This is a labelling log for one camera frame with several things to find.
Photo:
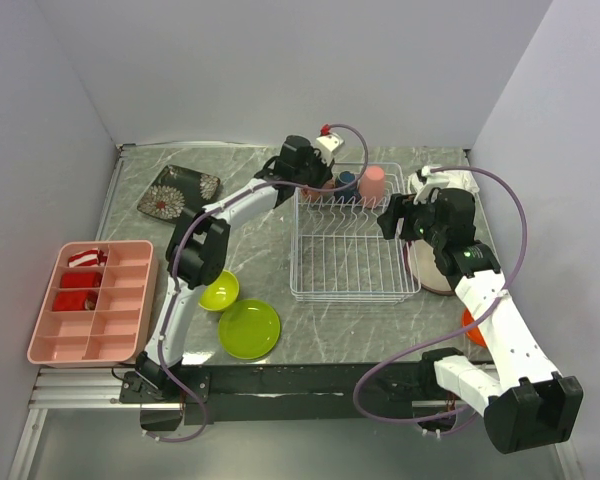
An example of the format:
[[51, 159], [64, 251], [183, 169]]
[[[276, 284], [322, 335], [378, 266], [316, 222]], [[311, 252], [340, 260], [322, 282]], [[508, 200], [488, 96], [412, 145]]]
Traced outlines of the pink ceramic mug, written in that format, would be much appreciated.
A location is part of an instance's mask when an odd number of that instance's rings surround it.
[[317, 202], [324, 198], [329, 198], [333, 195], [333, 186], [324, 186], [319, 191], [303, 188], [300, 190], [303, 199], [310, 202]]

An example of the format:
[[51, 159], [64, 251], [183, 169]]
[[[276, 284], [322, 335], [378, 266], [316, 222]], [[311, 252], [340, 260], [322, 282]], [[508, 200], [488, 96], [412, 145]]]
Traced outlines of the pink plastic cup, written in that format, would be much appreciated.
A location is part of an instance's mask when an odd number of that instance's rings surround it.
[[375, 208], [384, 198], [385, 171], [380, 166], [368, 166], [359, 181], [358, 191], [365, 208]]

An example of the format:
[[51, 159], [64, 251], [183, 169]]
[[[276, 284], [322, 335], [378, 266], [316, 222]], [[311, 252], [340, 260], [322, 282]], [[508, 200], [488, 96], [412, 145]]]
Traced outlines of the dark blue ceramic mug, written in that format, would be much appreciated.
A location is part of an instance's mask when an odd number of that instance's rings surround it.
[[359, 199], [356, 175], [350, 171], [340, 172], [335, 180], [334, 198], [343, 202], [357, 201]]

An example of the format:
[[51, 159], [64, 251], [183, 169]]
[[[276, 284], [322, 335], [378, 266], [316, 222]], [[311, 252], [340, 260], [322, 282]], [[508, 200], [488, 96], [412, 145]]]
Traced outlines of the green bowl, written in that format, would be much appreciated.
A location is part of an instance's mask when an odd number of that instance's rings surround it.
[[240, 286], [236, 276], [223, 270], [202, 293], [199, 305], [209, 312], [222, 312], [236, 302]]

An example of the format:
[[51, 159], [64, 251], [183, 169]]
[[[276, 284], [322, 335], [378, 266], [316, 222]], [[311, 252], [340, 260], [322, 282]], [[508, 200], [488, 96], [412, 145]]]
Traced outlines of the green plate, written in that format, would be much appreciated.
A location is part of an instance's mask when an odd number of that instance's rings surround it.
[[266, 356], [277, 344], [281, 322], [274, 308], [258, 299], [244, 299], [229, 307], [218, 322], [223, 349], [240, 360]]

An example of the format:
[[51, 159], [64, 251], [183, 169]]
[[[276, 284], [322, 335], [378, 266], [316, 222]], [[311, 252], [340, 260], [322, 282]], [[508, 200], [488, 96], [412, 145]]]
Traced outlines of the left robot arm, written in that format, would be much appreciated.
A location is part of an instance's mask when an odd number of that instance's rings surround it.
[[320, 189], [332, 178], [335, 160], [324, 147], [290, 135], [278, 155], [246, 185], [223, 200], [180, 215], [166, 251], [167, 292], [155, 329], [135, 362], [144, 389], [156, 401], [180, 388], [177, 368], [193, 310], [205, 288], [222, 273], [230, 234], [261, 213], [274, 210], [297, 189]]

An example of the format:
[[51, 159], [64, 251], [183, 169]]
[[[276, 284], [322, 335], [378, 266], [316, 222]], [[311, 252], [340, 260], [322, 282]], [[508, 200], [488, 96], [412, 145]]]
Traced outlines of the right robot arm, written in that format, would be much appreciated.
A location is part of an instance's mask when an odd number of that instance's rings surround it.
[[423, 354], [420, 391], [430, 398], [454, 393], [484, 420], [503, 454], [567, 441], [584, 392], [548, 359], [517, 309], [493, 251], [477, 240], [473, 194], [436, 188], [422, 203], [394, 194], [378, 218], [385, 239], [422, 240], [435, 265], [470, 312], [497, 374], [491, 376], [450, 350]]

